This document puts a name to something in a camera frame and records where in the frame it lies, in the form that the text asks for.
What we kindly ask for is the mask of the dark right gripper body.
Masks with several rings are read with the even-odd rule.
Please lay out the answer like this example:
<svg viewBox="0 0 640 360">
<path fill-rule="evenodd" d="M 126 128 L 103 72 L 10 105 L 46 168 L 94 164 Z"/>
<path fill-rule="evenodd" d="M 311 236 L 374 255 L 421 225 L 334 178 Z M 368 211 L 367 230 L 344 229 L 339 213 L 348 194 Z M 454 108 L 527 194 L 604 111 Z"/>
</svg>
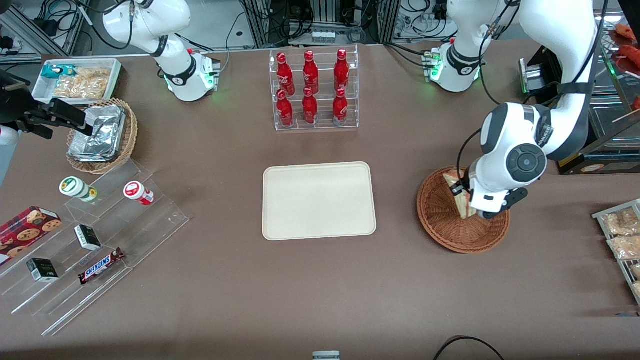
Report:
<svg viewBox="0 0 640 360">
<path fill-rule="evenodd" d="M 0 71 L 0 123 L 2 126 L 20 130 L 18 121 L 25 118 L 25 113 L 38 109 L 29 89 L 30 80 L 13 75 L 8 71 Z"/>
</svg>

